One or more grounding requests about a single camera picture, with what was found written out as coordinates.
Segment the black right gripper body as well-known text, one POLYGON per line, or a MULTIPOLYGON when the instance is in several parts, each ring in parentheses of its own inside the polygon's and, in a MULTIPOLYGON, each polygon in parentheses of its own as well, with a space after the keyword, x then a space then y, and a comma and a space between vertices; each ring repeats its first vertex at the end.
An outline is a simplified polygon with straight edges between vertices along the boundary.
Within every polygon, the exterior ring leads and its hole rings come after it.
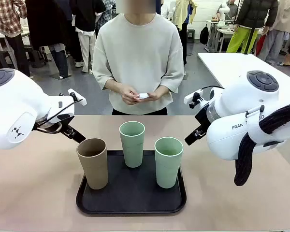
POLYGON ((207 130, 209 127, 209 119, 207 117, 208 106, 202 107, 195 115, 196 120, 200 123, 202 130, 207 130))

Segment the person's left hand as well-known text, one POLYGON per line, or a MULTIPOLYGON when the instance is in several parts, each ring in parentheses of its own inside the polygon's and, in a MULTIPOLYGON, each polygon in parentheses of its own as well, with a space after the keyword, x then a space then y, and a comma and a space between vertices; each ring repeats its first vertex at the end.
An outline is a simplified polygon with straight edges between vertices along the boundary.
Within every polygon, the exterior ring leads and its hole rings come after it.
POLYGON ((148 97, 145 99, 146 101, 157 101, 165 94, 164 90, 157 89, 154 92, 148 93, 148 97))

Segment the person's right hand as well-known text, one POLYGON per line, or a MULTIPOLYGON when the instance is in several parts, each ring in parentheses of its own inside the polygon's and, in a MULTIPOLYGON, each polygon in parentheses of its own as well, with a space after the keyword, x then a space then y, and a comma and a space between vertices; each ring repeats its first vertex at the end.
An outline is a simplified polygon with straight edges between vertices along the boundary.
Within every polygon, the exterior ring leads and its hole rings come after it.
POLYGON ((121 86, 119 93, 123 102, 127 105, 134 105, 140 101, 138 93, 130 86, 121 86))

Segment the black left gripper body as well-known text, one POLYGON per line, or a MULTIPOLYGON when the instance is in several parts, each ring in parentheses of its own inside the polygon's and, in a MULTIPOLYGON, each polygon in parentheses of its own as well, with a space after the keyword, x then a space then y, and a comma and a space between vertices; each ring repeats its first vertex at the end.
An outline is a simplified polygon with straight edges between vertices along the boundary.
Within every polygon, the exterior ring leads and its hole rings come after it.
POLYGON ((61 128, 59 130, 59 133, 65 135, 67 138, 74 138, 76 135, 76 130, 69 125, 69 122, 67 121, 61 121, 60 122, 61 128))

